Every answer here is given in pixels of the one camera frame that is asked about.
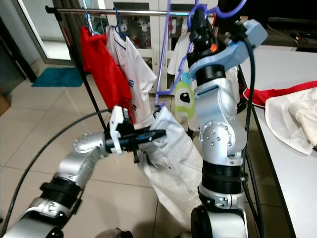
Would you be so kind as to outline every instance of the cabinet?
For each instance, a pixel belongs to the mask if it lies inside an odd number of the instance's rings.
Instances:
[[[99,8],[118,10],[161,10],[166,11],[167,0],[97,0]],[[218,0],[200,0],[200,4],[206,4],[208,8],[216,6]],[[172,11],[190,11],[195,5],[195,0],[172,0]],[[108,15],[108,22],[110,25],[116,25],[116,16]],[[161,55],[161,48],[163,44],[165,16],[121,16],[121,29],[125,31],[130,40],[134,43],[142,58],[153,70],[159,74],[159,58]],[[177,39],[181,35],[182,21],[186,18],[172,17],[176,19],[176,32],[171,34],[169,41],[166,44],[166,52],[163,61],[162,77],[160,90],[169,90],[173,83],[174,77],[167,75],[168,62],[173,55],[173,49]],[[155,82],[150,93],[155,93],[157,82]]]

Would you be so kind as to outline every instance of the red shirt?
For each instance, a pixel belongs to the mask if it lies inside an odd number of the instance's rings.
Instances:
[[[115,105],[128,109],[131,94],[127,80],[106,48],[106,34],[91,36],[89,30],[81,28],[81,46],[84,70],[93,75],[95,83],[108,108]]]

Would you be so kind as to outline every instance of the glass cabinet door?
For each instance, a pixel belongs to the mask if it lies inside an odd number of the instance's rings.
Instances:
[[[200,4],[207,5],[208,9],[217,6],[218,0],[200,0]],[[173,0],[171,4],[171,11],[186,11],[189,12],[195,6],[194,0]],[[167,0],[159,1],[159,10],[166,11]],[[159,17],[159,35],[160,35],[160,54],[161,48],[163,44],[163,36],[164,36],[164,27],[165,27],[165,19],[166,17]],[[187,17],[174,17],[171,16],[169,18],[169,28],[168,28],[168,37],[165,48],[165,58],[163,61],[162,68],[162,79],[160,88],[162,91],[168,91],[172,88],[174,84],[174,75],[167,74],[167,67],[169,60],[173,55],[173,50],[175,45],[179,39],[179,37],[183,34],[186,34],[188,30],[187,27]]]
[[[158,10],[158,0],[105,0],[105,8],[118,10]],[[117,25],[115,15],[107,16],[110,25]],[[159,17],[158,16],[120,16],[121,30],[130,38],[146,64],[159,73]],[[151,93],[156,92],[157,83]]]

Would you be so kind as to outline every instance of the white t-shirt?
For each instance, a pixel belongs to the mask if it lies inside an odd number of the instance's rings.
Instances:
[[[190,43],[189,32],[182,35],[175,46],[173,56],[169,61],[167,73],[175,75],[175,80],[178,76],[178,68],[187,54],[187,49]],[[175,117],[179,123],[187,121],[188,127],[193,130],[199,130],[199,123],[195,116],[195,98],[194,90],[197,88],[196,80],[192,80],[189,74],[188,63],[185,60],[183,65],[183,74],[181,80],[175,89]],[[226,78],[232,83],[233,96],[236,103],[240,101],[239,84],[238,84],[238,69],[233,67],[226,72]]]
[[[130,87],[132,96],[130,110],[133,122],[140,123],[151,114],[149,91],[157,76],[144,62],[129,37],[126,37],[126,41],[122,40],[113,26],[106,27],[106,35],[108,38],[106,47]]]

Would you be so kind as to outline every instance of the black cable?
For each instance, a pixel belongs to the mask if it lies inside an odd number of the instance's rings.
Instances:
[[[252,168],[251,160],[249,155],[247,156],[247,145],[248,145],[248,138],[249,138],[249,130],[250,130],[250,120],[251,120],[251,109],[252,109],[252,99],[253,99],[253,93],[254,93],[254,85],[255,85],[255,78],[256,78],[256,66],[255,66],[255,59],[253,55],[253,47],[251,43],[249,42],[247,37],[244,37],[243,42],[247,48],[249,58],[250,58],[250,64],[251,64],[251,81],[250,81],[250,94],[249,94],[249,101],[248,101],[248,107],[247,107],[247,115],[246,115],[246,125],[245,125],[245,130],[247,132],[247,143],[242,151],[242,159],[243,159],[243,164],[242,164],[242,172],[245,172],[245,166],[246,166],[246,160],[248,163],[249,167],[249,172],[251,176],[251,182],[252,182],[252,187],[256,199],[256,207],[257,207],[257,213],[255,212],[255,208],[252,202],[252,199],[250,197],[250,193],[247,187],[247,183],[243,182],[242,186],[244,189],[244,193],[246,194],[247,201],[250,205],[253,217],[256,221],[259,233],[260,233],[260,238],[264,238],[264,223],[263,223],[263,215],[262,215],[262,210],[261,210],[261,204],[260,204],[260,199],[259,199],[259,194],[258,194],[258,188],[257,188],[257,183],[254,175],[254,171]]]
[[[16,201],[16,198],[18,196],[18,193],[19,193],[19,190],[20,190],[20,187],[26,177],[26,175],[28,174],[28,172],[30,171],[31,167],[33,166],[33,164],[36,162],[36,160],[38,159],[38,157],[42,154],[42,152],[56,139],[58,138],[60,135],[62,135],[65,131],[67,131],[68,129],[70,129],[71,127],[73,127],[74,125],[82,122],[83,120],[86,120],[87,118],[90,118],[90,117],[93,117],[95,115],[100,115],[101,113],[105,113],[105,112],[111,112],[110,109],[105,109],[105,110],[102,110],[102,111],[99,111],[99,112],[95,112],[95,113],[91,113],[89,115],[86,115],[76,121],[74,121],[73,123],[71,123],[70,125],[68,125],[67,127],[65,127],[64,129],[62,129],[59,133],[57,133],[55,136],[53,136],[41,149],[40,151],[33,157],[33,159],[31,160],[31,162],[29,163],[28,167],[25,169],[23,175],[21,176],[20,178],[20,181],[18,183],[18,185],[16,186],[16,189],[14,191],[14,194],[13,194],[13,197],[12,197],[12,200],[11,200],[11,203],[10,203],[10,206],[9,206],[9,210],[8,210],[8,213],[5,217],[5,221],[4,221],[4,224],[3,224],[3,227],[2,227],[2,231],[1,231],[1,234],[0,234],[0,237],[3,237],[5,232],[6,232],[6,229],[7,229],[7,226],[9,224],[9,220],[10,220],[10,217],[11,217],[11,214],[12,214],[12,211],[13,211],[13,207],[14,207],[14,204],[15,204],[15,201]]]

